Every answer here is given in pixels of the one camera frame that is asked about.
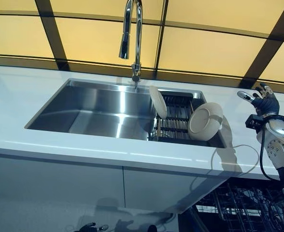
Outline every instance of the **dish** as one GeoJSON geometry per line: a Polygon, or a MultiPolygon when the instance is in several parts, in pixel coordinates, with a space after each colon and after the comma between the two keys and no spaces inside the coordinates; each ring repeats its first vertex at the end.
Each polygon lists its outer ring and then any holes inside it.
{"type": "Polygon", "coordinates": [[[162,94],[159,92],[156,86],[150,86],[149,93],[158,115],[160,116],[160,118],[166,119],[167,109],[162,94]]]}
{"type": "Polygon", "coordinates": [[[223,110],[214,102],[199,106],[188,122],[188,134],[191,139],[208,141],[219,130],[223,121],[223,110]]]}

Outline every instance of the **yellow wall panel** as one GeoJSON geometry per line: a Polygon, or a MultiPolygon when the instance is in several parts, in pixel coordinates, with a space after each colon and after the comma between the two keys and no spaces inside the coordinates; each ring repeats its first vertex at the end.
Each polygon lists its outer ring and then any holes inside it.
{"type": "Polygon", "coordinates": [[[170,0],[166,20],[269,34],[284,0],[170,0]]]}
{"type": "Polygon", "coordinates": [[[159,68],[243,76],[265,39],[165,27],[159,68]]]}
{"type": "Polygon", "coordinates": [[[0,11],[37,11],[34,0],[0,0],[0,11]]]}
{"type": "Polygon", "coordinates": [[[260,75],[261,79],[284,81],[284,43],[260,75]]]}
{"type": "MultiPolygon", "coordinates": [[[[135,59],[135,24],[131,25],[129,59],[118,57],[122,23],[98,20],[56,18],[62,44],[68,59],[131,65],[135,59]]],[[[158,26],[143,25],[141,63],[153,68],[158,26]]]]}
{"type": "MultiPolygon", "coordinates": [[[[90,15],[124,15],[126,0],[50,0],[54,12],[90,15]]],[[[143,18],[161,20],[163,0],[143,0],[143,18]]]]}
{"type": "Polygon", "coordinates": [[[0,15],[0,54],[53,58],[40,17],[0,15]]]}

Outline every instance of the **chrome faucet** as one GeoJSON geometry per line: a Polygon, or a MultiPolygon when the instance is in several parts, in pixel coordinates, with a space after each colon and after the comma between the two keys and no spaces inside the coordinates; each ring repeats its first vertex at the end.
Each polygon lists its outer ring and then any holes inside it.
{"type": "Polygon", "coordinates": [[[120,44],[119,57],[122,59],[129,58],[129,43],[130,43],[130,27],[132,8],[136,6],[136,44],[135,44],[135,62],[132,65],[132,80],[135,82],[135,88],[141,77],[141,42],[142,42],[142,21],[143,10],[141,0],[127,0],[126,7],[124,9],[123,19],[123,34],[120,44]]]}

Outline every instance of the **wire rack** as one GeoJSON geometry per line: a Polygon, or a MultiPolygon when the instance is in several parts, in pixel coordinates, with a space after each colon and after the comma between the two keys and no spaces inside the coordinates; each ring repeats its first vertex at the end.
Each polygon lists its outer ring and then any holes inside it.
{"type": "Polygon", "coordinates": [[[277,190],[227,183],[199,201],[197,209],[218,213],[230,232],[284,232],[284,199],[279,196],[277,190]]]}
{"type": "Polygon", "coordinates": [[[152,140],[159,142],[191,144],[200,146],[224,147],[222,138],[217,133],[209,141],[192,140],[188,134],[187,125],[191,114],[197,107],[205,103],[203,98],[194,98],[192,94],[162,92],[167,117],[162,119],[157,115],[155,133],[152,140]]]}

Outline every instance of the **white cabinet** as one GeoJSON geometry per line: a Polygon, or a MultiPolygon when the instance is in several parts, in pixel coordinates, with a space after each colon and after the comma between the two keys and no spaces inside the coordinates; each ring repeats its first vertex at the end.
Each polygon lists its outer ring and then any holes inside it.
{"type": "Polygon", "coordinates": [[[0,197],[124,207],[122,167],[0,157],[0,197]]]}
{"type": "Polygon", "coordinates": [[[182,213],[226,179],[138,168],[124,168],[127,208],[182,213]]]}

